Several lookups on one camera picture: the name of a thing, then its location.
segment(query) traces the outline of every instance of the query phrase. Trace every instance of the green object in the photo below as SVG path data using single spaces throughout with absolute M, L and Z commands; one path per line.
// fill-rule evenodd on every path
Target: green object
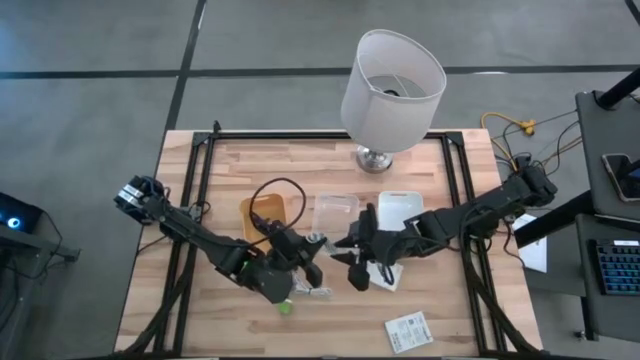
M 278 311 L 282 315 L 291 314 L 291 310 L 293 310 L 293 301 L 291 301 L 289 299 L 287 299 L 287 300 L 281 302 L 280 304 L 278 304 Z

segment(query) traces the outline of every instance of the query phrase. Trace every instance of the yellow cable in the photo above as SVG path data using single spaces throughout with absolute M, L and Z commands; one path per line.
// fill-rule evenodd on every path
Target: yellow cable
M 529 121 L 520 121 L 520 120 L 515 120 L 512 119 L 510 117 L 508 117 L 507 115 L 501 114 L 501 113 L 497 113 L 497 112 L 488 112 L 488 113 L 484 113 L 482 115 L 482 117 L 480 118 L 480 125 L 482 126 L 483 129 L 487 128 L 487 118 L 489 116 L 495 116 L 495 117 L 499 117 L 501 119 L 507 120 L 513 124 L 518 125 L 524 132 L 526 135 L 531 136 L 534 134 L 534 125 L 536 123 L 535 120 L 529 120 Z M 507 160 L 509 161 L 509 163 L 511 163 L 511 166 L 513 166 L 513 168 L 515 170 L 517 170 L 517 166 L 516 166 L 516 162 L 513 160 L 513 158 L 511 157 L 511 155 L 509 155 L 509 152 L 499 143 L 497 142 L 495 139 L 491 139 L 491 142 L 498 147 L 498 149 L 500 149 L 500 151 L 502 151 L 502 153 L 507 157 Z

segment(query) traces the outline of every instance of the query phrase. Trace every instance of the white lampshade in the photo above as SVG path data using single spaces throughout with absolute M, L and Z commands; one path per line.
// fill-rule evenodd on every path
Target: white lampshade
M 390 77 L 399 96 L 372 85 L 376 77 Z M 404 151 L 429 130 L 446 85 L 442 66 L 422 45 L 393 31 L 370 31 L 358 43 L 342 123 L 356 143 L 373 151 Z

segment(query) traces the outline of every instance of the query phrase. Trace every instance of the phone screen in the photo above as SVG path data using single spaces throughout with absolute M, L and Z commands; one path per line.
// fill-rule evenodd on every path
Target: phone screen
M 640 200 L 640 167 L 632 166 L 627 155 L 605 155 L 611 180 L 614 181 L 623 200 Z

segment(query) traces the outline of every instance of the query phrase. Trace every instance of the keyboard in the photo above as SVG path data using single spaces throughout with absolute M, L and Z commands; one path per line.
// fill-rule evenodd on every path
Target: keyboard
M 603 295 L 640 295 L 640 241 L 595 240 Z

